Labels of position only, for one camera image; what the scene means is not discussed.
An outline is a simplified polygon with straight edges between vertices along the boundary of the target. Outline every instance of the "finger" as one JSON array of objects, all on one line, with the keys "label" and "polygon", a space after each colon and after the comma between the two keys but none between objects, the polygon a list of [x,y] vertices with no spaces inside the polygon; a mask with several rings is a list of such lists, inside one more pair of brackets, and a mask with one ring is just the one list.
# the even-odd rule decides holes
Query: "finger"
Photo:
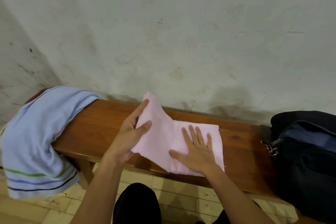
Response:
[{"label": "finger", "polygon": [[189,130],[190,130],[192,141],[194,142],[194,145],[200,145],[200,142],[198,141],[195,130],[191,125],[189,125]]},{"label": "finger", "polygon": [[149,129],[152,126],[152,121],[149,120],[147,121],[145,124],[143,124],[142,126],[138,127],[137,129],[133,130],[134,133],[134,137],[139,139],[143,134],[147,133],[149,131]]},{"label": "finger", "polygon": [[208,149],[212,151],[212,139],[211,139],[211,135],[208,133],[207,134],[207,138],[208,138]]},{"label": "finger", "polygon": [[142,112],[145,110],[146,106],[148,105],[149,100],[145,99],[132,113],[130,116],[128,116],[129,119],[135,120],[137,117],[142,114]]},{"label": "finger", "polygon": [[182,154],[180,154],[180,153],[178,153],[177,151],[174,151],[174,150],[170,150],[169,154],[172,158],[177,159],[182,164],[184,164],[185,156],[183,156]]},{"label": "finger", "polygon": [[193,143],[191,142],[190,137],[185,128],[182,128],[182,134],[183,134],[185,144],[187,145],[187,148],[189,149],[193,145]]},{"label": "finger", "polygon": [[202,133],[199,127],[196,127],[196,133],[197,133],[197,138],[198,138],[199,143],[205,146],[205,142],[204,142],[204,139],[203,139],[203,136],[202,136]]}]

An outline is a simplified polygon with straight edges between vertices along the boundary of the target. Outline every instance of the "wooden bench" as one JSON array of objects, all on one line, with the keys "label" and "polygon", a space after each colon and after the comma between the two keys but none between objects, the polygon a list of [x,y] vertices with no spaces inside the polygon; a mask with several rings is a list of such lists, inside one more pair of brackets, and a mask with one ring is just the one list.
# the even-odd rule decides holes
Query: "wooden bench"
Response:
[{"label": "wooden bench", "polygon": [[[90,184],[93,179],[94,163],[100,162],[124,119],[136,106],[96,100],[84,108],[53,143],[53,148],[58,153],[69,158],[80,169],[82,187],[85,188]],[[275,197],[275,171],[271,164],[271,156],[260,142],[260,126],[166,109],[165,111],[174,120],[219,125],[226,174],[243,191]],[[204,177],[167,173],[139,154],[135,154],[125,168],[210,187]]]}]

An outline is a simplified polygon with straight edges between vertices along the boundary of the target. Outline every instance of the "blue stripe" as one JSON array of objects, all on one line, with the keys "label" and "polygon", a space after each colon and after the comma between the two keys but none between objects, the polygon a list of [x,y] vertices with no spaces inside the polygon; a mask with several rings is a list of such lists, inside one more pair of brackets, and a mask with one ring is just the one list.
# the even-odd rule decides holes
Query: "blue stripe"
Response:
[{"label": "blue stripe", "polygon": [[50,183],[55,183],[55,182],[62,182],[65,179],[67,179],[72,172],[74,171],[74,167],[72,168],[71,172],[62,180],[56,180],[56,181],[47,181],[47,182],[29,182],[29,181],[24,181],[24,180],[15,180],[15,179],[11,179],[11,178],[7,178],[7,180],[11,181],[11,182],[17,182],[17,183],[25,183],[25,184],[31,184],[31,185],[45,185],[45,184],[50,184]]}]

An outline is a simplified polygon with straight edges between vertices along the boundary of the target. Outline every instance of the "right hand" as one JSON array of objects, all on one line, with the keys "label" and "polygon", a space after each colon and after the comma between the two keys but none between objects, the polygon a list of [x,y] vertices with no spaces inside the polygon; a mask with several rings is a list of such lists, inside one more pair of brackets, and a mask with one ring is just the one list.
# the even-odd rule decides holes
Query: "right hand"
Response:
[{"label": "right hand", "polygon": [[183,137],[188,147],[188,154],[186,156],[178,153],[177,151],[170,150],[169,154],[172,158],[177,159],[187,168],[194,172],[201,173],[205,176],[205,173],[216,167],[215,156],[212,151],[212,141],[210,134],[207,134],[208,145],[205,145],[202,133],[199,127],[194,128],[189,125],[192,141],[185,128],[182,128]]}]

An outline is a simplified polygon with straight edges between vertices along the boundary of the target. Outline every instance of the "left hand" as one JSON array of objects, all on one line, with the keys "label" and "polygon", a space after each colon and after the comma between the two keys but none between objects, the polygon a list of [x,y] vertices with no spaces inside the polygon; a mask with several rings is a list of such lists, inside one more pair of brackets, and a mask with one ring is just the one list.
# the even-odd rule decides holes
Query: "left hand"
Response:
[{"label": "left hand", "polygon": [[134,110],[134,112],[132,112],[132,114],[124,120],[118,135],[104,154],[103,159],[107,158],[109,161],[113,161],[117,165],[124,166],[125,163],[133,156],[134,153],[131,152],[131,149],[137,144],[140,137],[147,133],[152,125],[152,122],[149,120],[141,127],[135,129],[137,117],[142,114],[148,103],[149,100],[145,99]]}]

